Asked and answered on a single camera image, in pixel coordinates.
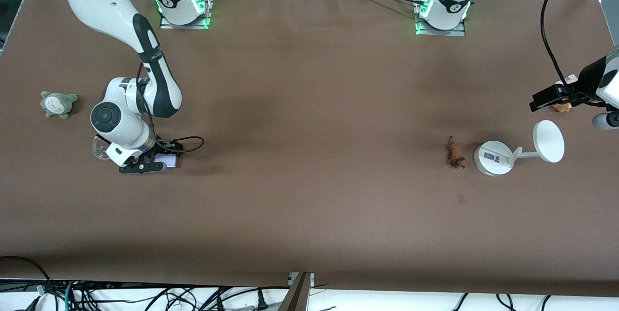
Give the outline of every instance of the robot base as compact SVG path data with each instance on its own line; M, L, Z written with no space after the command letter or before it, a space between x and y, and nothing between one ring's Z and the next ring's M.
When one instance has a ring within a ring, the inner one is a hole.
M415 33L417 35L442 35L442 36L464 36L464 22L460 22L454 29L441 30L429 25L429 23L420 18L419 13L415 12Z
M180 144L177 141L171 141L169 143L164 144L166 148L170 148L173 150L182 151L183 144ZM161 148L159 144L155 144L149 151L137 157L137 160L134 160L133 163L130 163L126 167L118 167L118 171L122 174L145 174L150 172L161 172L165 170L165 163L158 163L155 161L155 155L157 154L176 154L180 155L179 152L171 152Z
M159 27L161 29L208 29L210 27L210 15L213 11L213 0L203 0L196 3L197 7L204 8L202 15L198 16L193 22L186 25L175 25L170 23L159 10L161 21Z
M514 167L514 164L509 162L512 154L511 149L504 143L489 141L475 150L473 159L482 174L497 177L508 173Z
M453 29L441 30L432 27L424 18L420 16L420 13L425 11L426 5L415 4L413 10L415 12L415 33L417 35L442 35L442 36L465 36L464 20L461 20L457 26Z

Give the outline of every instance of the brown table surface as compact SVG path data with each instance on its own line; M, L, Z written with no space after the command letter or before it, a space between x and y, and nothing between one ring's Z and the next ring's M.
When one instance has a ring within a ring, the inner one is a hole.
M157 132L208 145L128 176L93 157L89 112L137 55L66 0L25 0L0 58L0 253L79 280L313 271L331 288L619 295L617 135L591 126L595 108L529 111L557 79L542 0L475 1L464 38L415 35L399 0L216 0L209 30L157 28L183 90ZM547 25L566 75L612 49L596 0L551 0ZM69 120L45 118L43 90L79 95ZM477 146L534 150L542 119L563 161L478 172ZM446 164L450 135L466 170Z

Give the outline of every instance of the round white lamp head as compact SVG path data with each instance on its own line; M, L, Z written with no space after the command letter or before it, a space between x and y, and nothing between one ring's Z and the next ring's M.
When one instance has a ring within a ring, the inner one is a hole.
M533 145L537 154L547 163L558 163L565 154L565 142L561 130L550 120L542 120L535 124Z

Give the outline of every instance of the metal base plate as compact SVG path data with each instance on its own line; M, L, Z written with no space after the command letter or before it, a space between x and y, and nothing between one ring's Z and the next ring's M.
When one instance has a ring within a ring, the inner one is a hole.
M208 29L210 27L210 15L213 10L213 0L204 0L204 8L206 11L198 18L186 25L175 25L170 23L163 15L159 27L162 29Z
M424 18L421 18L419 15L421 12L422 6L419 4L415 4L414 12L415 12L415 33L417 35L442 35L442 36L465 36L466 32L464 29L464 20L460 21L460 23L456 26L456 28L450 30L441 30L432 27Z
M415 32L418 35L442 35L442 36L465 36L464 22L460 23L454 29L441 30L429 25L429 23L420 18L419 14L415 13Z

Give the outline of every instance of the gray plush toy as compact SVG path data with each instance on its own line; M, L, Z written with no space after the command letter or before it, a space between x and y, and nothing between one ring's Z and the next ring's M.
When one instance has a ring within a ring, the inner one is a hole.
M73 102L77 100L77 95L63 95L62 93L49 93L48 91L41 92L41 106L45 111L45 116L50 118L58 115L63 119L69 118L69 111L73 108Z

